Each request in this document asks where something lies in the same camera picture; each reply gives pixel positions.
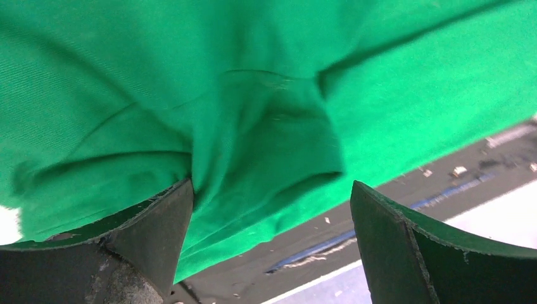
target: green cloth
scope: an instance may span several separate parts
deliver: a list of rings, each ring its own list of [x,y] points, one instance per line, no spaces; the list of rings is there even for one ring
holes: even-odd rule
[[[536,29],[537,1],[4,1],[0,205],[42,241],[191,175],[180,280],[531,116]]]

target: folded green cloth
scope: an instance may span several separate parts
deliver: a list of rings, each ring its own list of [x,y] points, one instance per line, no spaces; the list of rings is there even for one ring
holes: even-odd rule
[[[537,1],[6,1],[0,205],[42,241],[191,176],[180,280],[531,116],[536,29]]]

